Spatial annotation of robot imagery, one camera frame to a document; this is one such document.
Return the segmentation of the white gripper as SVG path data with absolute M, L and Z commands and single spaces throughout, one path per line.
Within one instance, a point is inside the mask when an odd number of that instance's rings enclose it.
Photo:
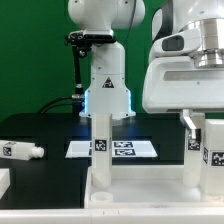
M 147 113 L 180 112 L 191 140 L 201 139 L 193 112 L 224 111 L 224 68 L 195 68 L 188 56 L 153 60 L 147 69 L 142 107 Z

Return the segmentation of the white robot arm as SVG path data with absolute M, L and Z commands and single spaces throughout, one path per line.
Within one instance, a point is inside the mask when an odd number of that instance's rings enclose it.
M 90 59 L 80 116 L 224 112 L 224 0 L 68 0 L 74 58 Z

